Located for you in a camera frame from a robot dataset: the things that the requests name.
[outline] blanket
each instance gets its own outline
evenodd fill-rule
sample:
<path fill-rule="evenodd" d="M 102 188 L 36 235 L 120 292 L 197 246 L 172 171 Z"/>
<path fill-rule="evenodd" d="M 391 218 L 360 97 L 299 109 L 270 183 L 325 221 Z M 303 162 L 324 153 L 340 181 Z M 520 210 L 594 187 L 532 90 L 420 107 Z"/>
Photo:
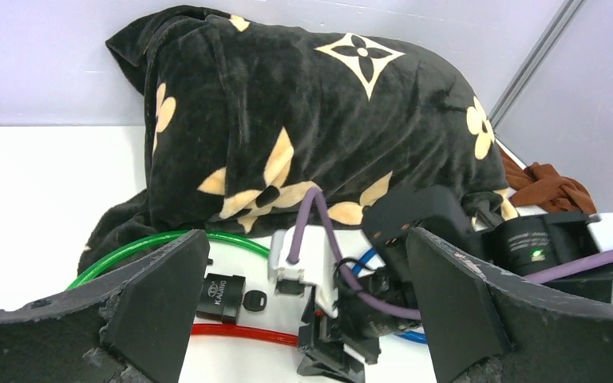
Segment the blanket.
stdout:
<path fill-rule="evenodd" d="M 339 229 L 407 184 L 445 185 L 471 215 L 482 201 L 501 212 L 508 185 L 483 106 L 420 46 L 194 6 L 137 19 L 106 45 L 144 96 L 147 187 L 101 217 L 79 273 L 162 231 L 288 228 L 309 188 Z"/>

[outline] white wall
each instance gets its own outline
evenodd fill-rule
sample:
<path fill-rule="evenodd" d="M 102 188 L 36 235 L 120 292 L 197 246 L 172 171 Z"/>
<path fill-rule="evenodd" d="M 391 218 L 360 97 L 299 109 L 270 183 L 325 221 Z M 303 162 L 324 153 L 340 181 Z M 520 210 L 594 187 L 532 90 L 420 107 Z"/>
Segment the white wall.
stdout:
<path fill-rule="evenodd" d="M 553 164 L 613 212 L 613 1 L 586 2 L 497 127 L 526 164 Z"/>
<path fill-rule="evenodd" d="M 183 0 L 0 0 L 0 124 L 142 124 L 104 46 Z M 411 41 L 464 72 L 494 106 L 562 0 L 199 0 L 257 22 Z"/>

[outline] cable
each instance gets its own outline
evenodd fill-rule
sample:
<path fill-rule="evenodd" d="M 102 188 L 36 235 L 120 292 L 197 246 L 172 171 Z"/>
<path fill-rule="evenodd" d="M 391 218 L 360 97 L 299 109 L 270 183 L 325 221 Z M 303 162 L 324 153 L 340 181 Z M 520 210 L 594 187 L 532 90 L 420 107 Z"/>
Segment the cable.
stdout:
<path fill-rule="evenodd" d="M 291 347 L 297 347 L 298 345 L 298 339 L 294 335 L 246 326 L 207 323 L 195 324 L 192 327 L 192 335 L 218 335 L 222 337 L 246 338 L 279 345 L 289 345 Z"/>
<path fill-rule="evenodd" d="M 297 220 L 295 222 L 295 233 L 293 234 L 292 244 L 290 246 L 290 251 L 287 256 L 287 261 L 293 265 L 299 262 L 299 249 L 302 248 L 304 229 L 307 226 L 309 213 L 314 203 L 316 203 L 316 207 L 318 208 L 318 215 L 320 216 L 321 224 L 326 231 L 328 243 L 330 243 L 330 249 L 332 250 L 334 258 L 337 262 L 342 261 L 342 251 L 339 249 L 337 239 L 334 237 L 334 228 L 332 226 L 332 221 L 327 214 L 326 198 L 320 189 L 311 188 L 304 195 L 304 199 L 299 205 L 299 212 L 297 213 Z M 367 305 L 374 308 L 375 310 L 381 311 L 382 313 L 387 313 L 389 315 L 393 315 L 394 317 L 413 319 L 416 321 L 421 320 L 419 310 L 395 306 L 387 302 L 381 301 L 375 298 L 373 295 L 362 291 L 363 286 L 361 286 L 361 283 L 356 279 L 354 273 L 349 267 L 342 265 L 342 267 L 340 267 L 340 272 L 342 273 L 342 277 L 346 281 L 346 284 L 349 285 L 351 290 L 358 291 L 357 296 L 363 302 L 365 302 Z"/>
<path fill-rule="evenodd" d="M 366 266 L 367 263 L 370 260 L 372 260 L 372 258 L 374 258 L 375 255 L 377 255 L 377 251 L 374 249 L 374 247 L 372 247 L 371 249 L 366 251 L 366 253 L 363 256 L 361 256 L 361 258 L 358 259 L 358 262 L 356 263 L 356 265 L 354 265 L 354 267 L 351 268 L 351 271 L 354 272 L 354 275 L 356 277 L 358 277 L 358 275 L 361 274 L 361 271 L 363 271 L 364 268 L 367 268 Z M 420 345 L 428 345 L 428 342 L 426 341 L 426 335 L 418 331 L 406 331 L 404 333 L 395 334 L 395 335 L 397 337 L 405 339 L 406 341 L 419 343 Z"/>
<path fill-rule="evenodd" d="M 556 279 L 565 278 L 569 275 L 581 273 L 586 270 L 595 269 L 596 267 L 605 266 L 613 263 L 613 250 L 604 251 L 596 255 L 577 259 L 576 261 L 563 263 L 562 265 L 552 267 L 550 269 L 537 271 L 533 274 L 525 275 L 529 281 L 543 284 Z"/>
<path fill-rule="evenodd" d="M 134 241 L 127 245 L 119 247 L 115 251 L 112 251 L 111 253 L 102 257 L 100 260 L 95 262 L 91 267 L 89 267 L 83 273 L 81 273 L 81 275 L 79 275 L 76 279 L 74 279 L 74 281 L 69 285 L 69 287 L 67 287 L 67 290 L 71 290 L 74 287 L 80 286 L 83 283 L 86 283 L 96 278 L 98 275 L 102 274 L 105 270 L 109 269 L 111 266 L 137 253 L 138 251 L 142 251 L 146 248 L 153 247 L 155 245 L 160 245 L 162 243 L 170 242 L 174 239 L 179 238 L 181 235 L 187 232 L 188 231 L 186 230 L 167 231 L 165 233 L 150 235 L 149 237 L 138 239 L 137 241 Z M 242 249 L 251 251 L 265 259 L 269 258 L 269 249 L 267 249 L 266 247 L 258 243 L 252 242 L 250 239 L 245 239 L 244 237 L 240 237 L 238 235 L 223 233 L 221 231 L 209 231 L 209 232 L 206 232 L 205 234 L 208 237 L 208 240 L 212 242 L 226 243 L 232 246 L 240 247 Z"/>

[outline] black oval object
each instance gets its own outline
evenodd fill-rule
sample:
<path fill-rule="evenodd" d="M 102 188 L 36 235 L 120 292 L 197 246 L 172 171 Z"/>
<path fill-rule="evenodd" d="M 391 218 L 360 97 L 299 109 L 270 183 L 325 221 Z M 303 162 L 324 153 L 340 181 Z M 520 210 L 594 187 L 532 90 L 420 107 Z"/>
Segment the black oval object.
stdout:
<path fill-rule="evenodd" d="M 258 313 L 267 307 L 267 294 L 260 290 L 250 290 L 243 296 L 245 310 Z"/>

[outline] metal strip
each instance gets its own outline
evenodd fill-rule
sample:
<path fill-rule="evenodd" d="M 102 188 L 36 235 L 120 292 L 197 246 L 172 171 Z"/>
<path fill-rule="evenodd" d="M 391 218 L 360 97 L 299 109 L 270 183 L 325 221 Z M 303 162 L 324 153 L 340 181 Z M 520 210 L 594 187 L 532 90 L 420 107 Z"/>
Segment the metal strip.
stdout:
<path fill-rule="evenodd" d="M 541 63 L 567 29 L 570 21 L 575 17 L 585 1 L 565 0 L 558 12 L 556 12 L 556 15 L 542 33 L 541 38 L 525 58 L 523 65 L 518 69 L 518 72 L 508 84 L 494 108 L 490 111 L 490 122 L 493 129 L 496 130 L 497 125 L 504 119 L 504 116 L 528 84 L 532 75 L 541 66 Z"/>

